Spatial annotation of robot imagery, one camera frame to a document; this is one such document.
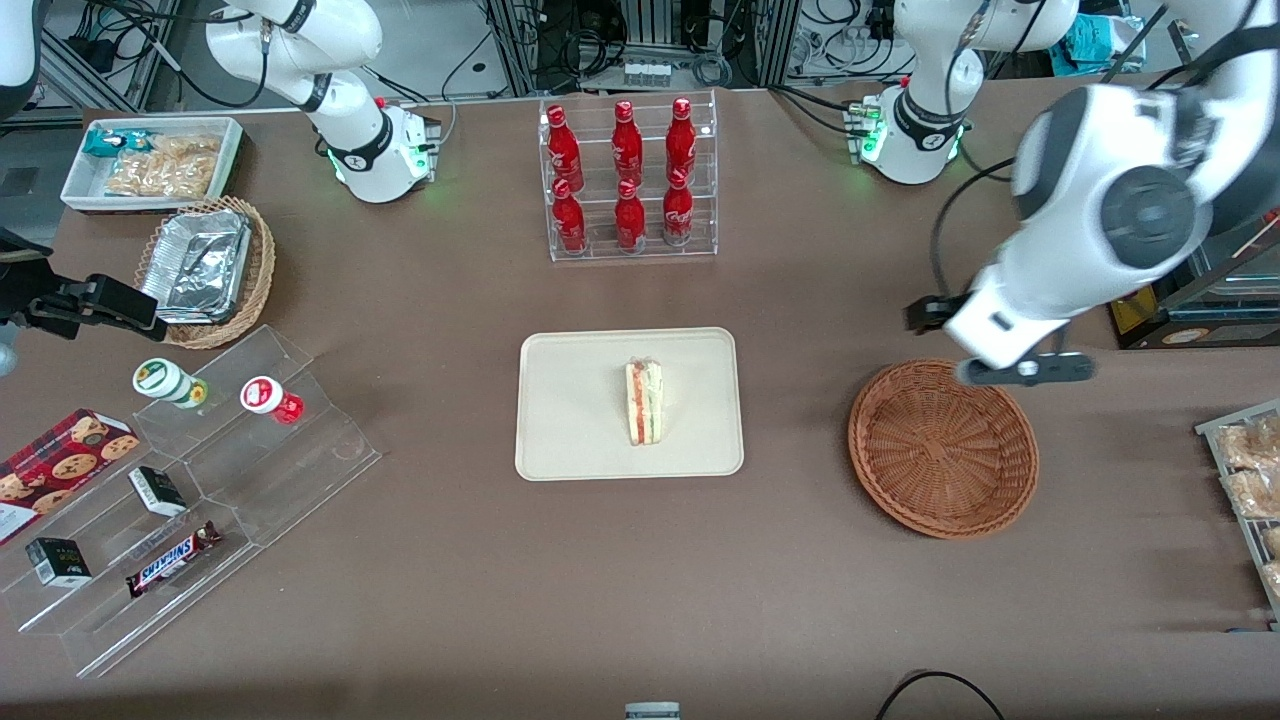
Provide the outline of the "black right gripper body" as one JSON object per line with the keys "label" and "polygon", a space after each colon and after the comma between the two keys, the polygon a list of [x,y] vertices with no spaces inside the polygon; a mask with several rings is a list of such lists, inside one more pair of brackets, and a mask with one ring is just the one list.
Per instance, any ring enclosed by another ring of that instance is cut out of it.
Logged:
{"label": "black right gripper body", "polygon": [[86,315],[76,284],[59,275],[46,259],[1,264],[1,322],[74,340]]}

